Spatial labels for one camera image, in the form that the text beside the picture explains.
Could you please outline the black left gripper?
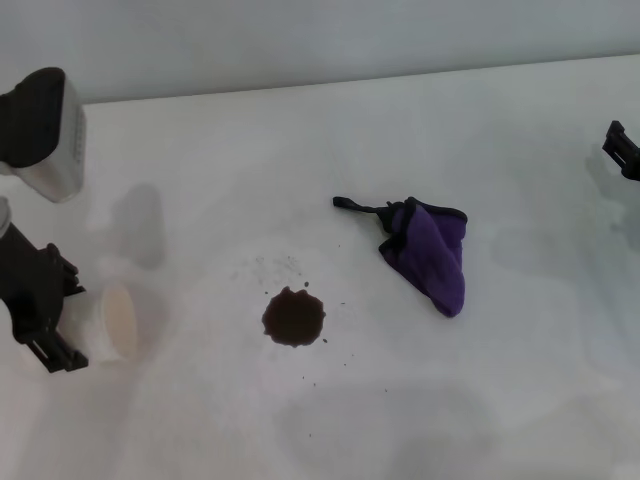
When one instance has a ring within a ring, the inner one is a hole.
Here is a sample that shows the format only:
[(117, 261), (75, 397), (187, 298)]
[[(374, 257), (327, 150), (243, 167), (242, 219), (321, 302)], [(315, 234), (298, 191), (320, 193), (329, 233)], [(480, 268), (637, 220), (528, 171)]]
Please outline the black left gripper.
[(61, 294), (69, 297), (86, 291), (78, 274), (53, 243), (38, 250), (13, 224), (1, 237), (1, 300), (9, 310), (13, 336), (49, 373), (89, 365), (57, 331), (45, 331), (61, 312)]

